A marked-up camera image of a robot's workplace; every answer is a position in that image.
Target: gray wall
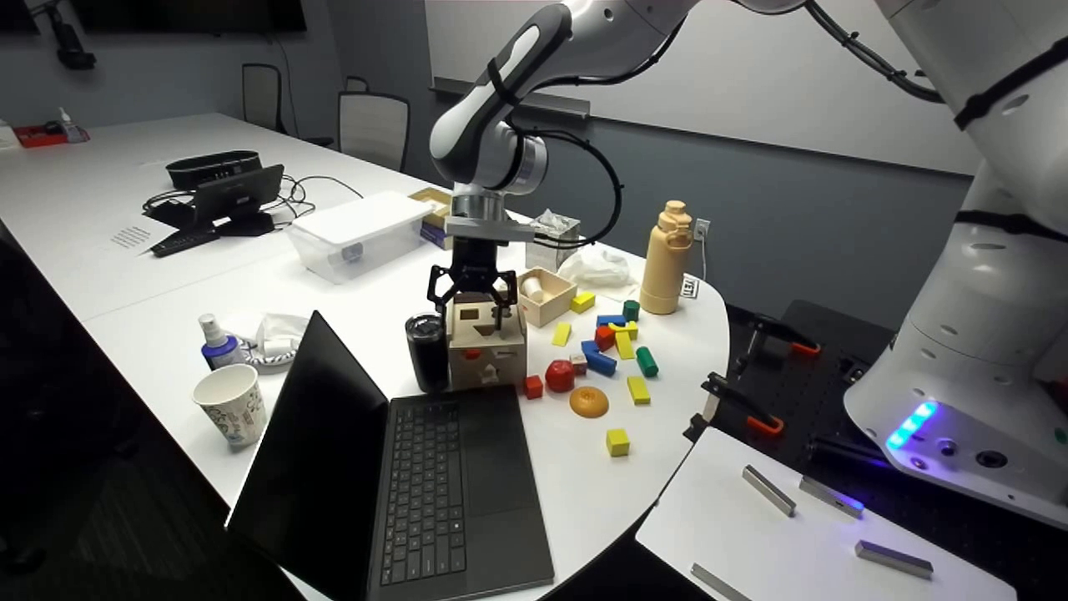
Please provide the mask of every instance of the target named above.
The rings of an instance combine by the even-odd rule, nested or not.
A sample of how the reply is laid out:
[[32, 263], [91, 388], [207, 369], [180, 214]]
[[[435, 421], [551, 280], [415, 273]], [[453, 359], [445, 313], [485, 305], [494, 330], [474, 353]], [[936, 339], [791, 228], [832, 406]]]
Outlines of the gray wall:
[[304, 0], [296, 38], [84, 38], [96, 70], [72, 75], [55, 58], [55, 38], [0, 39], [0, 120], [38, 125], [66, 107], [84, 125], [171, 115], [240, 115], [240, 63], [277, 63], [290, 75], [295, 104], [284, 120], [296, 134], [335, 134], [339, 67], [328, 0]]
[[[411, 172], [437, 177], [423, 149], [442, 109], [426, 90], [423, 0], [335, 0], [335, 28], [344, 75], [411, 97]], [[579, 132], [629, 184], [610, 245], [645, 255], [655, 214], [666, 198], [680, 198], [712, 222], [712, 285], [729, 305], [764, 313], [784, 313], [791, 301], [819, 301], [897, 327], [969, 187], [945, 175], [631, 125], [591, 120]], [[554, 208], [584, 217], [593, 230], [603, 222], [608, 184], [584, 155], [554, 148], [551, 177], [523, 208]]]

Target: laptop keyboard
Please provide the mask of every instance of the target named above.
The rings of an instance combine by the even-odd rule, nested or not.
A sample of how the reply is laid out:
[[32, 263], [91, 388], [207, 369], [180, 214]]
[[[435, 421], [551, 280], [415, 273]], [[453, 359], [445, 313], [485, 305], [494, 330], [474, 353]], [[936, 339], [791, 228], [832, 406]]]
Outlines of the laptop keyboard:
[[461, 423], [445, 419], [453, 404], [395, 404], [395, 465], [387, 478], [387, 520], [382, 585], [463, 572], [463, 478]]

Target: white robot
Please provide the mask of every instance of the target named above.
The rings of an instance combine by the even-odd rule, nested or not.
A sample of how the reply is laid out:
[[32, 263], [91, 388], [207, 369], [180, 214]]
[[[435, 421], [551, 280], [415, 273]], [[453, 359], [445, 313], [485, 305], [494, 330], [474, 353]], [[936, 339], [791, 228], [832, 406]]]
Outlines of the white robot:
[[[494, 245], [526, 238], [503, 198], [539, 189], [549, 149], [507, 115], [539, 86], [642, 75], [694, 4], [551, 4], [437, 120], [431, 156], [457, 184], [457, 287], [490, 287]], [[733, 4], [767, 17], [808, 8]], [[1036, 381], [1068, 325], [1068, 4], [878, 8], [984, 163], [893, 345], [846, 406], [897, 471], [1068, 528], [1068, 406]]]

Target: white table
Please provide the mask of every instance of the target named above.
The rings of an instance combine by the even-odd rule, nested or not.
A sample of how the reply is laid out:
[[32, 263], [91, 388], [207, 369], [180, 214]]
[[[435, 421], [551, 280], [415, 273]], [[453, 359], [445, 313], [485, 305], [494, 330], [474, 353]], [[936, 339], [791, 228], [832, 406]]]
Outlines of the white table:
[[[19, 238], [48, 277], [71, 301], [72, 313], [91, 327], [96, 345], [125, 372], [135, 391], [191, 455], [203, 478], [233, 507], [240, 483], [250, 471], [254, 450], [230, 455], [213, 423], [195, 406], [191, 391], [207, 374], [201, 361], [201, 313], [216, 313], [223, 327], [254, 333], [265, 313], [310, 313], [323, 311], [335, 330], [374, 374], [383, 393], [418, 393], [418, 381], [407, 359], [404, 322], [426, 313], [426, 267], [447, 263], [437, 248], [418, 248], [404, 256], [376, 263], [346, 285], [322, 280], [299, 267], [296, 252], [284, 235], [269, 235], [244, 245], [207, 245], [184, 255], [184, 261], [126, 256], [108, 235], [137, 222], [139, 198], [163, 187], [163, 163], [174, 156], [250, 148], [265, 163], [284, 161], [295, 175], [335, 175], [362, 189], [418, 189], [422, 179], [368, 166], [353, 156], [316, 149], [267, 132], [254, 132], [223, 118], [191, 118], [139, 128], [112, 128], [96, 134], [95, 145], [108, 145], [112, 161], [148, 161], [149, 166], [130, 166], [125, 177], [105, 177], [105, 156], [91, 148], [66, 148], [48, 155], [26, 155], [12, 163], [38, 172], [38, 177], [0, 161], [2, 205], [0, 217]], [[39, 208], [22, 208], [6, 189], [6, 175], [18, 175], [18, 189], [48, 189], [39, 179], [55, 175], [62, 189], [84, 195], [81, 217], [66, 222], [62, 238], [39, 228], [62, 214], [62, 195], [43, 195]], [[501, 267], [521, 267], [521, 248], [501, 252]], [[636, 299], [631, 290], [597, 295], [591, 313], [572, 317], [575, 341], [591, 339], [593, 313], [622, 313], [622, 301]], [[699, 301], [683, 301], [673, 317], [645, 317], [642, 345], [648, 345], [662, 363], [662, 378], [651, 381], [651, 406], [633, 406], [629, 396], [629, 374], [636, 374], [633, 361], [622, 361], [616, 378], [591, 374], [610, 396], [610, 410], [601, 421], [572, 413], [563, 396], [521, 402], [523, 432], [533, 457], [533, 478], [542, 512], [551, 537], [559, 580], [572, 578], [593, 553], [601, 553], [633, 518], [658, 498], [666, 475], [686, 450], [680, 432], [704, 402], [699, 388], [707, 372], [729, 363], [729, 313], [719, 290], [701, 287]], [[569, 351], [551, 347], [551, 327], [532, 327], [526, 372], [542, 374], [549, 361]], [[284, 378], [265, 378], [265, 396], [274, 406]], [[603, 432], [629, 429], [631, 457], [608, 457]]]
[[[145, 201], [171, 189], [168, 163], [256, 149], [284, 175], [330, 175], [352, 187], [418, 189], [415, 177], [250, 128], [219, 115], [91, 132], [91, 145], [0, 155], [0, 222], [81, 317], [108, 313], [287, 252], [280, 235], [213, 242], [213, 255], [148, 255], [168, 228]], [[352, 201], [336, 184], [308, 184], [316, 208]]]

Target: paper cup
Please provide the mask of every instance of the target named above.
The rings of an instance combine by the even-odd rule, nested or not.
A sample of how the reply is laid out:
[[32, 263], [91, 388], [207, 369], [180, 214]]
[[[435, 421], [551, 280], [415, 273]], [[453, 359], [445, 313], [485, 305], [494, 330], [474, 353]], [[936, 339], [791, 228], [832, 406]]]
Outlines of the paper cup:
[[198, 383], [195, 402], [223, 432], [233, 450], [256, 444], [267, 429], [256, 372], [246, 363], [227, 363], [210, 372]]

